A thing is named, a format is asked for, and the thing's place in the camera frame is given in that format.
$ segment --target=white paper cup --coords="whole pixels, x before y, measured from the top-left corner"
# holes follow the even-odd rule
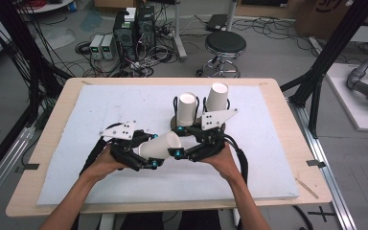
[[[177,126],[188,127],[194,123],[196,115],[196,95],[183,93],[178,101]]]
[[[226,110],[229,87],[225,83],[216,82],[211,86],[206,102],[208,112]]]
[[[168,132],[159,137],[151,139],[139,146],[139,155],[149,160],[149,158],[167,159],[169,148],[180,148],[181,142],[175,132]]]

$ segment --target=black chair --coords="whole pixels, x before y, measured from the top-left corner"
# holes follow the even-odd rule
[[[244,53],[246,41],[243,37],[228,31],[213,32],[205,39],[205,48],[215,57],[205,63],[202,69],[196,71],[199,77],[205,75],[208,78],[214,76],[239,78],[241,76],[238,67],[229,59],[237,58]]]

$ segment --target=wooden tabletop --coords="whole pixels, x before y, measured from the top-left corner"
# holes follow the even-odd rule
[[[259,206],[329,203],[331,192],[317,167],[309,167],[313,156],[297,125],[283,93],[273,79],[192,79],[192,78],[148,78],[148,79],[101,79],[78,78],[66,82],[57,104],[34,149],[30,164],[39,164],[38,170],[24,171],[7,207],[9,217],[32,217],[49,215],[55,205],[37,206],[46,172],[53,153],[58,146],[61,133],[73,111],[84,85],[211,85],[221,81],[230,85],[259,86],[264,96],[272,123],[284,148],[287,161],[298,185],[300,196],[295,199],[258,200]],[[86,204],[82,213],[129,213],[146,211],[171,211],[234,208],[234,200],[160,202],[131,204]]]

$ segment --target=white board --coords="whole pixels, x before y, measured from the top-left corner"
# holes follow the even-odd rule
[[[357,130],[368,131],[368,100],[366,97],[346,87],[349,74],[357,65],[334,64],[328,71],[328,80]],[[368,84],[368,69],[361,80]]]
[[[209,90],[208,85],[85,85],[54,152],[37,204],[61,202],[77,180],[100,130],[135,120],[136,129],[161,135],[170,131],[175,96],[192,92],[202,102]],[[248,158],[252,195],[257,199],[299,196],[259,87],[230,85],[229,99],[231,108],[239,113],[226,123],[225,133],[235,138]],[[182,142],[191,144],[187,139]],[[169,158],[156,171],[126,169],[112,173],[94,187],[86,203],[232,198],[228,184],[210,165]]]

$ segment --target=white mounting bracket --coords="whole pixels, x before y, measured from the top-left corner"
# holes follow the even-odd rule
[[[103,137],[111,137],[122,140],[131,140],[136,127],[136,122],[126,122],[100,132]]]
[[[214,112],[204,112],[201,117],[201,128],[202,130],[208,130],[214,127],[220,127],[237,113],[237,108]]]

